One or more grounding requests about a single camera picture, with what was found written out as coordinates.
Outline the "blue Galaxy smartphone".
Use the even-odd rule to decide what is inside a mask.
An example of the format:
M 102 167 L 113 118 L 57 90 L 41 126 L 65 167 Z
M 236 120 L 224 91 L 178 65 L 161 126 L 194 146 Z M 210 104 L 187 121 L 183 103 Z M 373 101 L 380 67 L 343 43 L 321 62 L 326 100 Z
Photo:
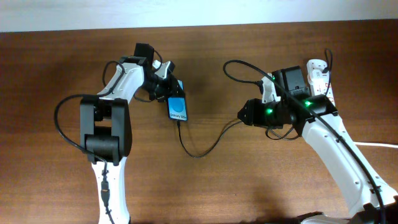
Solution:
M 170 97 L 167 99 L 168 116 L 177 121 L 187 121 L 187 105 L 185 97 Z

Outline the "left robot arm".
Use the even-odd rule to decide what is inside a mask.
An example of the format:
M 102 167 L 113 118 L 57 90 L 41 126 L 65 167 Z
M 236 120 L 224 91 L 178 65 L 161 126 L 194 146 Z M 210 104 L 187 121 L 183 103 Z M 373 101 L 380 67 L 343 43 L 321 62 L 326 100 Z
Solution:
M 174 63 L 154 60 L 155 49 L 145 43 L 133 55 L 117 61 L 116 73 L 97 96 L 80 101 L 80 145 L 90 153 L 99 197 L 100 223 L 130 223 L 126 203 L 125 166 L 132 149 L 129 103 L 143 88 L 150 100 L 177 103 L 185 109 L 182 82 L 173 75 Z

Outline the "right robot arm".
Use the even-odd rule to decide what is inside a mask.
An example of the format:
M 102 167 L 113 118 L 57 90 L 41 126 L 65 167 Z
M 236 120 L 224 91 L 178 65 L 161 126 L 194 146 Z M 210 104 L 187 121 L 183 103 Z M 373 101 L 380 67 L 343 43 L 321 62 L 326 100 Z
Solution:
M 363 156 L 330 99 L 309 92 L 300 67 L 267 73 L 256 84 L 262 98 L 247 100 L 238 112 L 244 124 L 267 131 L 292 125 L 339 187 L 350 223 L 397 223 L 397 191 Z

